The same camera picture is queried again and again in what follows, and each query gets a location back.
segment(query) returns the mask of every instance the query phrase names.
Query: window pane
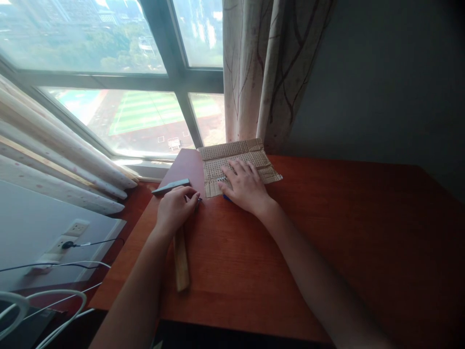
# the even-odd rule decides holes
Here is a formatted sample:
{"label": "window pane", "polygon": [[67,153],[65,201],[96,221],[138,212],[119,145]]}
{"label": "window pane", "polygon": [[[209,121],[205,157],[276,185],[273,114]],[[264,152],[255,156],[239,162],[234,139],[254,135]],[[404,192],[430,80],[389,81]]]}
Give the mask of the window pane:
{"label": "window pane", "polygon": [[137,0],[0,0],[0,50],[22,69],[166,74]]}
{"label": "window pane", "polygon": [[121,155],[157,157],[195,149],[173,92],[42,90]]}
{"label": "window pane", "polygon": [[203,145],[226,143],[224,95],[189,93]]}
{"label": "window pane", "polygon": [[221,0],[173,0],[187,60],[192,67],[223,67]]}

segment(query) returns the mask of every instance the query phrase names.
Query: patterned curtain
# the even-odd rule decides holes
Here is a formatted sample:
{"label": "patterned curtain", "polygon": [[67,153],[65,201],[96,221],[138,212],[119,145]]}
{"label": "patterned curtain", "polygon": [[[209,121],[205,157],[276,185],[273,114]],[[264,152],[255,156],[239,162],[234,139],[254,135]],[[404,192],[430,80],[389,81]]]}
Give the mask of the patterned curtain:
{"label": "patterned curtain", "polygon": [[304,94],[332,0],[223,0],[228,142],[278,152]]}
{"label": "patterned curtain", "polygon": [[101,214],[135,177],[0,76],[0,180]]}

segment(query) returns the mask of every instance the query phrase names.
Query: power outlet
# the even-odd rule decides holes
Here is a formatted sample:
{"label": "power outlet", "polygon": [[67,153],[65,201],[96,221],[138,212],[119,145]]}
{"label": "power outlet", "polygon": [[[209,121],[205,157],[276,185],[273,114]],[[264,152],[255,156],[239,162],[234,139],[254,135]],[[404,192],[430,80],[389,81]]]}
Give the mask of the power outlet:
{"label": "power outlet", "polygon": [[52,248],[48,250],[47,254],[65,254],[67,250],[64,250],[63,244],[67,241],[76,242],[78,237],[70,236],[70,235],[61,235],[58,240],[55,242]]}
{"label": "power outlet", "polygon": [[68,230],[66,231],[66,233],[64,233],[64,235],[69,235],[69,236],[74,236],[74,237],[80,237],[87,229],[87,227],[89,226],[89,222],[88,221],[84,221],[84,220],[75,220],[71,225],[70,227],[68,228]]}
{"label": "power outlet", "polygon": [[[64,250],[62,248],[63,244],[68,241],[76,242],[77,239],[79,239],[79,237],[86,231],[89,224],[90,222],[88,221],[80,219],[75,220],[66,230],[66,232],[64,232],[64,234],[56,240],[56,242],[50,247],[50,249],[40,257],[37,263],[42,263],[42,261],[44,260],[54,263],[59,262],[66,254],[66,252],[69,251],[69,249]],[[51,268],[45,266],[44,268],[32,268],[31,273],[33,273],[34,275],[39,275],[48,274],[50,271]]]}

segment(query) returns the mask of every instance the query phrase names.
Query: window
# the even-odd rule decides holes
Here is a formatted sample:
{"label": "window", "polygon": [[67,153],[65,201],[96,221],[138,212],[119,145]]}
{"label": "window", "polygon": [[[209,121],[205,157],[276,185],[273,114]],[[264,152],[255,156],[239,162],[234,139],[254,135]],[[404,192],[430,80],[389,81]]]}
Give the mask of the window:
{"label": "window", "polygon": [[111,158],[225,142],[221,0],[0,0],[0,73]]}

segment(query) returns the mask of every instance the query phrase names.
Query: window frame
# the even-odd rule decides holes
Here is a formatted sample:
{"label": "window frame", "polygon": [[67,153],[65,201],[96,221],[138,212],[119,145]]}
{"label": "window frame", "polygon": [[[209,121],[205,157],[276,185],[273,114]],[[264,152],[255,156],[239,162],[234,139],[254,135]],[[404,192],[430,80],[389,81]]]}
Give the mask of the window frame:
{"label": "window frame", "polygon": [[109,74],[90,72],[49,72],[14,67],[0,54],[0,73],[23,92],[48,109],[59,120],[112,160],[142,159],[173,161],[174,154],[162,157],[130,157],[118,154],[84,126],[59,101],[40,87],[116,89],[174,92],[196,148],[203,146],[188,93],[223,94],[223,69],[190,67],[172,0],[139,0],[143,15],[155,39],[167,74]]}

